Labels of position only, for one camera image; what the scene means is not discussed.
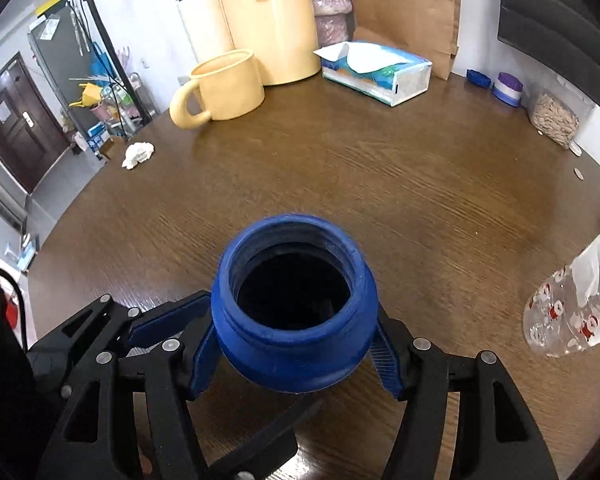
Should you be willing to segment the blue plastic bottle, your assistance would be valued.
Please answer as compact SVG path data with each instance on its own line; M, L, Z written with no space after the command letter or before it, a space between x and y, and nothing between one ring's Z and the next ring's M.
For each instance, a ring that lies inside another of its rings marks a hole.
M240 232L222 255L211 312L239 374L278 392L307 393L349 376L377 327L372 271L339 226L279 214Z

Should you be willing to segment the clear christmas glass cup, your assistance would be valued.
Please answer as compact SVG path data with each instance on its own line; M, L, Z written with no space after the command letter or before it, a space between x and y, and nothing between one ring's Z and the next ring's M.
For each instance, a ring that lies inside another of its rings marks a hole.
M522 329L530 349L551 358L600 344L600 234L531 295Z

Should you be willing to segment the crumpled white tissue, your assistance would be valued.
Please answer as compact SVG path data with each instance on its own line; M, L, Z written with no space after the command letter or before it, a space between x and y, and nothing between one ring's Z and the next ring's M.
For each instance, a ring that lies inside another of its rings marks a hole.
M122 167L132 170L137 165L150 159L154 151L155 147L149 142L134 142L125 150Z

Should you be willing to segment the dark wooden door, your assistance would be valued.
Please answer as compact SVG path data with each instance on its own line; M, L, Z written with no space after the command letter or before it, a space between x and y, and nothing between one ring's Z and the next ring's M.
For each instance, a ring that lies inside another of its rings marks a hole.
M0 71L0 162L32 193L68 147L22 56L15 54Z

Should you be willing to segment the yellow mug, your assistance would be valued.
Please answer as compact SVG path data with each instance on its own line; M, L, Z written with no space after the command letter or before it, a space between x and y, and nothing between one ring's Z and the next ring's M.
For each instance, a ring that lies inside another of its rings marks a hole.
M193 130L214 120L231 120L259 107L264 87L254 54L231 50L196 66L172 96L174 125Z

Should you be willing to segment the clear jar with nuts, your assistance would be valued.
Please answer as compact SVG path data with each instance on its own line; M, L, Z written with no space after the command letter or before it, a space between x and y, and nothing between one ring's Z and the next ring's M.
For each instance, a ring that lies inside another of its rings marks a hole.
M527 113L531 125L539 133L568 150L593 107L593 102L586 96L536 88L530 93Z

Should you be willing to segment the white travel flask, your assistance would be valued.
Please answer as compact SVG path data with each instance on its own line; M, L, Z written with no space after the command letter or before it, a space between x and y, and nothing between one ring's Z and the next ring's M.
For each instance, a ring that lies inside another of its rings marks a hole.
M234 49L221 0L175 0L198 64Z

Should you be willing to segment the purple white lid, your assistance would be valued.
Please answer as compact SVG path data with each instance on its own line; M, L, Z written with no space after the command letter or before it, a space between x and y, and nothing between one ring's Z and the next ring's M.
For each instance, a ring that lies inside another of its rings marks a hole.
M514 75L499 72L491 90L498 100L512 107L520 107L524 84Z

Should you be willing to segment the tissue box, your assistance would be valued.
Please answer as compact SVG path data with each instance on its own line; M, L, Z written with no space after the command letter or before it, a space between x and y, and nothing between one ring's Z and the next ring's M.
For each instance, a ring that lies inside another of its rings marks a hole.
M314 51L325 79L391 107L429 87L432 63L400 49L367 41L343 41Z

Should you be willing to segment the blue bottle cap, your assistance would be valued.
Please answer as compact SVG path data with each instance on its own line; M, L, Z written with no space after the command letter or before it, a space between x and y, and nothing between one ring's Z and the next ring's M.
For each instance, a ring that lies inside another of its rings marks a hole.
M491 78L478 70L466 70L466 79L471 84L483 89L491 88Z

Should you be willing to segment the yellow thermos jug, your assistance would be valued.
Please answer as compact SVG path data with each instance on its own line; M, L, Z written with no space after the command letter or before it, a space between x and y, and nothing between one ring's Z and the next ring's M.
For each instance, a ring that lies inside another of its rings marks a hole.
M262 84L291 84L321 62L312 0L221 0L234 45L256 59Z

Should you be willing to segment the light stand tripod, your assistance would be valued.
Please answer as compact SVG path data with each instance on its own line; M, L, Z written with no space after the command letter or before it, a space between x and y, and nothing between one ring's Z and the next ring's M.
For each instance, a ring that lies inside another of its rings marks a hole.
M120 80L122 81L122 86L125 88L125 91L129 93L129 96L131 97L136 109L140 113L140 122L143 126L147 126L151 123L151 116L148 113L148 110L146 110L146 107L144 107L143 102L140 100L137 93L133 89L131 81L129 80L128 75L125 73L125 70L122 67L122 64L120 63L120 60L118 59L117 53L114 50L114 45L111 42L107 29L104 23L102 22L102 19L100 18L95 0L85 0L85 2L88 8L90 9L92 20L99 33L99 37L102 40L102 43L104 44L105 50L107 51L110 61L116 69Z

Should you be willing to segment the brown paper bag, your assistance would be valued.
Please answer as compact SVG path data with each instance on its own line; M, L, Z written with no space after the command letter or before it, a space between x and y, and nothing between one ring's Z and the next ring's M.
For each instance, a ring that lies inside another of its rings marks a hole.
M432 62L448 79L457 54L460 0L353 0L356 40L384 44Z

